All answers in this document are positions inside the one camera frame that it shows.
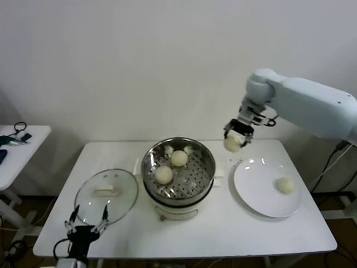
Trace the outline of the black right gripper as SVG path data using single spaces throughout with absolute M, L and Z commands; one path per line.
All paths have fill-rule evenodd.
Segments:
M 252 142 L 254 128 L 251 125 L 246 125 L 237 119 L 232 119 L 227 125 L 224 126 L 224 139 L 228 137 L 230 130 L 243 135 L 242 147 L 245 147 Z

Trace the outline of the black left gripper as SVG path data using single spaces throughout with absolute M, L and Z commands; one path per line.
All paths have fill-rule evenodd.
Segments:
M 71 242 L 69 257 L 73 259 L 85 259 L 91 243 L 98 240 L 100 233 L 103 233 L 109 225 L 108 207 L 106 205 L 98 224 L 95 226 L 85 225 L 75 227 L 75 220 L 78 216 L 79 208 L 80 205 L 77 205 L 71 213 L 69 220 L 64 223 L 67 230 L 67 238 Z

